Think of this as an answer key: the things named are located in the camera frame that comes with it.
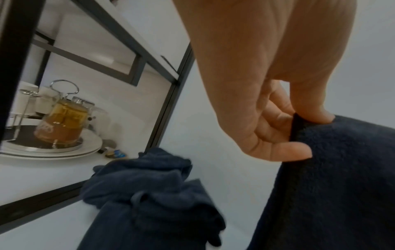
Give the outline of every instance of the human hand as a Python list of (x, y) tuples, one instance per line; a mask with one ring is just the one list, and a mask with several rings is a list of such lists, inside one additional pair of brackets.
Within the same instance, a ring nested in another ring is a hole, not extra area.
[[(174, 0), (221, 128), (253, 157), (295, 161), (294, 110), (316, 123), (334, 115), (327, 81), (353, 25), (355, 0)], [(278, 80), (290, 83), (290, 99)]]

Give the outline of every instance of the crumpled towel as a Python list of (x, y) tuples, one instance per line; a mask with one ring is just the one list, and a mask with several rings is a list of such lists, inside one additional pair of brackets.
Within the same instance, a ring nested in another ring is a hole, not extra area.
[(160, 148), (94, 168), (81, 189), (100, 209), (78, 250), (203, 250), (220, 246), (225, 221), (190, 160)]
[(248, 250), (395, 249), (395, 130), (294, 117), (313, 158), (283, 163)]

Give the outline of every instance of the plate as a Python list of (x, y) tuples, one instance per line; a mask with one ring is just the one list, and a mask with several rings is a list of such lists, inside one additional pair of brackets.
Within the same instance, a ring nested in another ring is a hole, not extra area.
[[(38, 125), (41, 120), (38, 119), (24, 119), (22, 125)], [(0, 155), (4, 157), (11, 157), (17, 159), (32, 159), (32, 160), (62, 160), (83, 157), (86, 155), (96, 153), (102, 146), (102, 139), (95, 133), (88, 129), (83, 129), (81, 138), (84, 140), (82, 147), (79, 149), (62, 152), (62, 153), (35, 153), (26, 152), (2, 146)]]

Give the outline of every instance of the black metal frame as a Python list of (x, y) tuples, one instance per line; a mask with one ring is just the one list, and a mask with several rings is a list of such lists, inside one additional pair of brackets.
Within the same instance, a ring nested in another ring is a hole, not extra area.
[[(41, 37), (42, 39), (46, 40), (48, 42), (48, 45), (53, 46), (55, 44), (55, 40), (50, 38), (49, 36), (45, 35), (43, 32), (36, 30), (35, 34), (38, 35), (39, 37)], [(36, 81), (34, 82), (34, 84), (36, 86), (40, 86), (40, 84), (41, 84), (42, 77), (44, 75), (45, 68), (46, 68), (46, 65), (48, 64), (48, 60), (49, 60), (50, 56), (51, 56), (51, 52), (46, 50), (44, 53), (44, 56), (42, 57), (40, 69), (38, 70), (38, 73), (36, 76)]]
[[(0, 68), (9, 68), (10, 66), (5, 65), (7, 59), (14, 60), (13, 62), (13, 70), (12, 74), (5, 74), (7, 79), (10, 82), (10, 85), (5, 86), (5, 91), (1, 92), (0, 98), (0, 136), (3, 136), (5, 123), (8, 118), (9, 110), (13, 101), (12, 95), (9, 93), (14, 93), (16, 87), (19, 82), (19, 76), (23, 69), (23, 65), (28, 53), (28, 49), (30, 47), (30, 41), (33, 44), (38, 45), (40, 47), (44, 47), (48, 51), (52, 51), (54, 53), (60, 52), (61, 54), (65, 54), (65, 51), (59, 51), (59, 48), (55, 48), (53, 44), (45, 44), (37, 40), (33, 40), (34, 29), (38, 23), (38, 19), (41, 15), (43, 3), (45, 0), (34, 0), (34, 1), (26, 1), (26, 0), (10, 0), (14, 3), (19, 3), (18, 5), (12, 5), (12, 10), (15, 11), (13, 14), (18, 14), (18, 18), (20, 18), (20, 11), (27, 11), (31, 14), (32, 22), (31, 25), (26, 26), (23, 20), (19, 20), (19, 24), (23, 24), (24, 29), (23, 32), (16, 32), (15, 27), (20, 29), (20, 25), (16, 25), (15, 16), (10, 16), (10, 20), (7, 23), (8, 29), (14, 29), (13, 36), (6, 38), (1, 38), (0, 40)], [(131, 73), (128, 75), (127, 83), (132, 85), (137, 85), (142, 69), (144, 68), (145, 63), (148, 63), (151, 67), (153, 67), (156, 71), (158, 71), (164, 78), (172, 83), (152, 134), (150, 136), (149, 142), (147, 144), (147, 149), (151, 147), (158, 146), (160, 140), (164, 134), (170, 116), (173, 112), (173, 109), (177, 103), (178, 97), (181, 93), (181, 90), (185, 84), (185, 81), (188, 77), (188, 74), (192, 68), (193, 62), (195, 60), (191, 45), (188, 45), (188, 48), (184, 54), (182, 62), (177, 70), (179, 74), (178, 79), (174, 78), (172, 74), (170, 74), (165, 67), (163, 67), (142, 45), (140, 45), (126, 30), (124, 30), (105, 10), (103, 10), (98, 3), (94, 0), (71, 0), (76, 3), (80, 8), (82, 8), (86, 13), (91, 15), (96, 21), (98, 21), (104, 28), (106, 28), (111, 34), (113, 34), (117, 39), (119, 39), (123, 44), (125, 44), (129, 49), (136, 53), (135, 61), (131, 68)], [(12, 43), (10, 41), (15, 42), (15, 39), (23, 40), (22, 45), (18, 46), (18, 49), (15, 49), (13, 46), (17, 43)], [(9, 53), (7, 49), (11, 49), (11, 51), (16, 51), (16, 54)], [(79, 182), (76, 184), (68, 185), (56, 190), (52, 190), (49, 192), (45, 192), (42, 194), (38, 194), (23, 200), (15, 201), (3, 206), (0, 206), (0, 234), (9, 231), (15, 227), (28, 223), (32, 220), (35, 220), (41, 216), (44, 216), (48, 213), (51, 213), (55, 210), (63, 208), (67, 205), (72, 204), (79, 200), (79, 191), (84, 182)]]

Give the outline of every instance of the towel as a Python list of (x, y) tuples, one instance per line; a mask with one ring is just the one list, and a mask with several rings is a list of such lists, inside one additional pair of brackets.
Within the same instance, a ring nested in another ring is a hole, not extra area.
[(84, 202), (100, 209), (79, 250), (203, 250), (221, 246), (225, 221), (190, 160), (160, 148), (94, 168)]
[(294, 117), (313, 158), (283, 163), (248, 250), (395, 249), (395, 130)]

